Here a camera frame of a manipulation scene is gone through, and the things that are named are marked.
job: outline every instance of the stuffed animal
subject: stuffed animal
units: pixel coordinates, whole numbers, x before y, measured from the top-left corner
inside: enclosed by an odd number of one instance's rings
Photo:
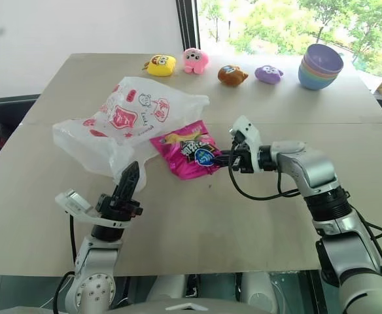
[[[174,57],[157,54],[145,63],[143,70],[147,70],[149,74],[157,77],[168,77],[173,73],[176,63]]]
[[[276,67],[270,65],[264,65],[255,70],[255,76],[261,82],[268,84],[278,84],[281,81],[281,77],[284,73],[278,70]]]
[[[248,73],[243,72],[236,65],[225,65],[218,72],[217,78],[227,86],[237,86],[248,77]]]
[[[189,48],[184,51],[184,62],[186,73],[202,74],[205,66],[209,63],[209,57],[200,49]]]

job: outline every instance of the purple plush toy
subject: purple plush toy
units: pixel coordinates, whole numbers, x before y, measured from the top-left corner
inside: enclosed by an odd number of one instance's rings
[[[283,72],[278,70],[276,67],[270,65],[264,65],[255,70],[255,76],[261,82],[268,84],[278,84],[280,83],[281,77],[284,75]]]

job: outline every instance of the wooden table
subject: wooden table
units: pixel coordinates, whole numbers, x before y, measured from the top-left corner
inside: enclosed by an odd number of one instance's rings
[[[61,275],[73,268],[69,217],[54,197],[74,188],[95,204],[111,193],[112,179],[86,172],[52,141],[52,125],[87,118],[124,76],[141,72],[150,55],[75,54],[62,66],[0,153],[0,274]],[[318,92],[302,88],[301,57],[212,57],[201,76],[182,71],[154,80],[205,94],[203,112],[218,147],[231,145],[228,129],[241,114],[259,128],[265,144],[299,139],[334,161],[351,202],[382,226],[382,110],[354,69]],[[249,73],[238,88],[219,84],[217,71],[235,63]],[[283,81],[258,82],[256,67],[271,64]],[[251,201],[238,194],[227,171],[191,181],[170,174],[158,156],[146,163],[147,185],[135,195],[143,206],[124,234],[117,275],[214,273],[319,268],[317,235],[303,199]],[[276,174],[237,175],[242,189],[275,193]],[[294,184],[285,177],[284,187]],[[91,226],[75,223],[78,246]]]

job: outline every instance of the white plastic bag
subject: white plastic bag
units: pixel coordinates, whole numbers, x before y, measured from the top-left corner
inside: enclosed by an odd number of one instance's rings
[[[146,184],[144,164],[157,155],[149,139],[200,119],[209,98],[190,95],[141,77],[125,77],[89,119],[53,125],[54,143],[86,170],[113,177],[134,160],[140,165],[137,190]]]

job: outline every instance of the bowl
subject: bowl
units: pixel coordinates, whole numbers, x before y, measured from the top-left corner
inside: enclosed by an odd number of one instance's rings
[[[324,73],[318,72],[318,71],[312,69],[312,67],[310,67],[310,66],[306,63],[306,61],[304,60],[304,58],[302,59],[302,65],[303,65],[304,69],[305,69],[306,71],[308,71],[309,73],[311,73],[311,74],[313,74],[313,75],[316,75],[316,76],[318,76],[318,77],[322,77],[322,78],[324,78],[324,79],[334,79],[334,78],[337,77],[337,75],[339,74],[339,73],[337,73],[337,74],[324,74]]]
[[[329,86],[335,79],[321,81],[315,80],[308,75],[306,75],[300,68],[298,69],[298,79],[300,84],[310,90],[321,90],[327,86]]]
[[[304,64],[300,64],[300,70],[303,71],[304,74],[306,74],[308,77],[310,77],[311,79],[313,80],[318,80],[320,82],[327,82],[329,80],[334,80],[336,79],[337,75],[333,76],[333,77],[320,77],[318,75],[315,75],[313,74],[312,72],[310,72],[309,70],[306,69],[305,65]]]
[[[324,44],[311,44],[304,56],[308,65],[324,74],[336,74],[343,68],[341,56]]]

